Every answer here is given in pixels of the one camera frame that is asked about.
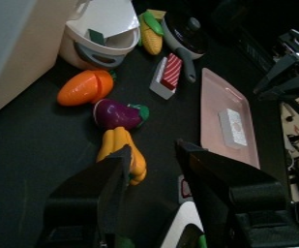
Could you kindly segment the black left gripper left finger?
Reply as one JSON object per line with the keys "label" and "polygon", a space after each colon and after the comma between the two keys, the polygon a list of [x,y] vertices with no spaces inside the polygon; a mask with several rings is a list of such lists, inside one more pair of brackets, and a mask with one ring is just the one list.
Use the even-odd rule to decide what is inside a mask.
{"label": "black left gripper left finger", "polygon": [[133,248],[120,216],[129,186],[132,147],[125,145],[68,179],[50,195],[36,248]]}

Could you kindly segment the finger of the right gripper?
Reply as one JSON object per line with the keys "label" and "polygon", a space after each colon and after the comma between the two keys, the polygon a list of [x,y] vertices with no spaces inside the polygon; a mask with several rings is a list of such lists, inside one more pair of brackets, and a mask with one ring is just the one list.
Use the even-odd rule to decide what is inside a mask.
{"label": "finger of the right gripper", "polygon": [[258,88],[258,96],[261,100],[274,101],[289,101],[299,98],[299,75],[290,78],[282,84],[269,86],[272,82],[264,78],[268,83],[266,86]]}
{"label": "finger of the right gripper", "polygon": [[[296,67],[299,66],[299,55],[296,53],[286,54],[281,60],[277,62],[274,67],[270,69],[268,74],[264,76],[272,84],[269,86],[282,84],[285,81],[288,81],[290,78],[296,78],[290,73],[296,69]],[[268,85],[268,83],[262,80],[257,84],[254,88],[254,93],[258,95],[258,88]]]}

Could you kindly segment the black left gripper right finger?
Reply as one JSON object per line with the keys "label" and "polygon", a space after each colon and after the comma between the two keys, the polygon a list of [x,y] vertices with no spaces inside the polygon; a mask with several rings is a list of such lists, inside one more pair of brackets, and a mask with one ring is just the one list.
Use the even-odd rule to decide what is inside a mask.
{"label": "black left gripper right finger", "polygon": [[176,150],[209,248],[299,248],[299,227],[280,181],[182,139]]}

